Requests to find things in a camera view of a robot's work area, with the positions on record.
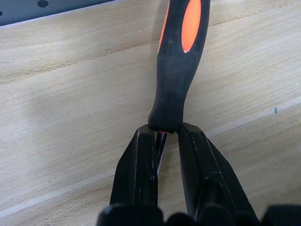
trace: gray pegboard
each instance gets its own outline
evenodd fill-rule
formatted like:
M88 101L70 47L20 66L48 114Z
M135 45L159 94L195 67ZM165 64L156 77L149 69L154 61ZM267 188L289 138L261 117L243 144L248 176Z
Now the gray pegboard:
M113 0L0 0L0 26Z

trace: wood grain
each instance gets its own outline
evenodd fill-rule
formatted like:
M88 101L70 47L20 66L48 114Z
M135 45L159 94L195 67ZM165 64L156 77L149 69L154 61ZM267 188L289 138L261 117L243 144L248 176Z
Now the wood grain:
M0 225L95 224L152 108L167 4L120 0L0 27ZM259 217L301 204L300 10L300 0L212 0L185 105ZM176 136L159 205L166 217L185 211Z

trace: wooden surface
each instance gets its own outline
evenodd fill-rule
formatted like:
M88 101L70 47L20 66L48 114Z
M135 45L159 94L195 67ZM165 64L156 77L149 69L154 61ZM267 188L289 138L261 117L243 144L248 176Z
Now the wooden surface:
M152 108L166 6L119 0L0 27L0 225L95 224ZM212 0L185 105L259 217L301 204L300 11L300 0ZM185 211L176 136L159 205L165 216Z

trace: black rubber grip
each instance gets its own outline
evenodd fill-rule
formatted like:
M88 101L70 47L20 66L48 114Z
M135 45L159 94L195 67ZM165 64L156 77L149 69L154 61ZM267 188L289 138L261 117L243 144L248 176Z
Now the black rubber grip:
M170 0L169 3L158 51L156 99L148 118L154 130L178 132L183 123L184 102L203 52L210 10L210 0L198 0L200 22L196 38L187 51L182 30L184 17L190 16L187 9L191 1L195 4L197 0Z

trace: light wood board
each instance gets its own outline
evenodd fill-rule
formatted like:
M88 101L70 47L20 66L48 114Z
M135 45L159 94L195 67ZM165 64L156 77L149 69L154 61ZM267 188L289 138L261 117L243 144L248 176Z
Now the light wood board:
M95 224L152 108L167 4L118 0L0 27L0 225ZM212 0L185 105L259 217L301 204L300 11L300 0ZM159 206L185 211L176 136Z

